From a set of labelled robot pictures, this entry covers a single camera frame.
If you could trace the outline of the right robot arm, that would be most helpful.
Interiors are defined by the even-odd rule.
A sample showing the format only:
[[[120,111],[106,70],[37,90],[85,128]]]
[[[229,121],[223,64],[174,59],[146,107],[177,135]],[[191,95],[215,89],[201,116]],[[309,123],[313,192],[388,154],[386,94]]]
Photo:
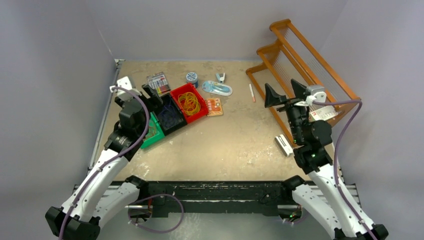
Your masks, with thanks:
[[[361,100],[350,99],[330,102],[321,85],[303,85],[291,79],[294,97],[278,94],[270,84],[265,83],[265,108],[276,107],[285,112],[293,142],[297,166],[309,176],[322,192],[325,200],[319,198],[310,186],[298,175],[283,182],[280,196],[288,204],[296,202],[303,207],[326,230],[332,240],[385,240],[389,232],[383,224],[375,223],[361,208],[338,174],[338,151],[341,138],[334,147],[331,157],[326,146],[333,143],[332,126],[326,120],[309,119],[313,105],[336,106],[357,104]]]

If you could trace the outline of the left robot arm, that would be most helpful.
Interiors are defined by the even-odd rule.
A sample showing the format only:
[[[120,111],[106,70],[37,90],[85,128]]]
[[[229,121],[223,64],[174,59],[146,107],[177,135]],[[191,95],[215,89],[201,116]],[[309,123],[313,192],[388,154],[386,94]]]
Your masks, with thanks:
[[[149,130],[151,112],[163,105],[147,84],[143,96],[134,87],[113,85],[119,120],[104,144],[97,162],[71,196],[60,206],[50,207],[45,219],[60,240],[95,240],[102,228],[125,206],[146,203],[149,191],[138,177],[130,177],[117,191],[104,197],[115,177],[132,160]]]

